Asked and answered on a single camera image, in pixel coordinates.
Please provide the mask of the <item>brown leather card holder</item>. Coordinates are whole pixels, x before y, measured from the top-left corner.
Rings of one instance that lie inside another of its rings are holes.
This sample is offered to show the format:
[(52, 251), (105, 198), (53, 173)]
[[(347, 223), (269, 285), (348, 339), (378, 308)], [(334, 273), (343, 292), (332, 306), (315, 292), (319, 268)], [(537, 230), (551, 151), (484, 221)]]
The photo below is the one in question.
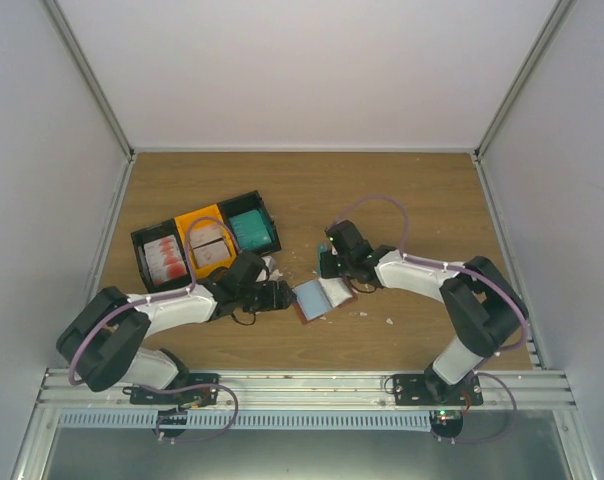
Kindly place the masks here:
[(355, 291), (339, 278), (316, 278), (297, 285), (293, 293), (293, 306), (303, 325), (323, 318), (334, 309), (357, 299)]

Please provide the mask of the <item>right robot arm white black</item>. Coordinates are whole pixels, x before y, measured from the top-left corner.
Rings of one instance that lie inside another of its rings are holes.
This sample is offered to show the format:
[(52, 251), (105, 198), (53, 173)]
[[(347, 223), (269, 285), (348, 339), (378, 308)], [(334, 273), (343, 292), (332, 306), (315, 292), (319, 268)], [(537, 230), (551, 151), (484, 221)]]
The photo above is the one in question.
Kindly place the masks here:
[(516, 332), (526, 340), (528, 309), (488, 258), (447, 263), (388, 245), (374, 248), (349, 220), (325, 233), (331, 249), (319, 255), (323, 278), (339, 278), (350, 287), (358, 283), (373, 290), (408, 291), (444, 305), (455, 336), (418, 381), (433, 403), (450, 403), (478, 366), (503, 350), (516, 349), (507, 343)]

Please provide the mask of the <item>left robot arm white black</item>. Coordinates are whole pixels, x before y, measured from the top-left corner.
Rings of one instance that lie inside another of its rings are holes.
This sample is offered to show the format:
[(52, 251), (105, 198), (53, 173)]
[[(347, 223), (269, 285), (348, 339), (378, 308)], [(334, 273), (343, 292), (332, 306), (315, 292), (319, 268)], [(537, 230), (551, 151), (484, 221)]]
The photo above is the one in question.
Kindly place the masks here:
[(180, 360), (145, 339), (184, 325), (201, 325), (236, 312), (257, 316), (286, 310), (296, 301), (291, 286), (271, 279), (266, 260), (250, 251), (203, 279), (166, 292), (127, 295), (116, 287), (99, 291), (56, 342), (68, 361), (68, 381), (93, 392), (118, 382), (143, 385), (167, 404), (185, 398), (188, 380)]

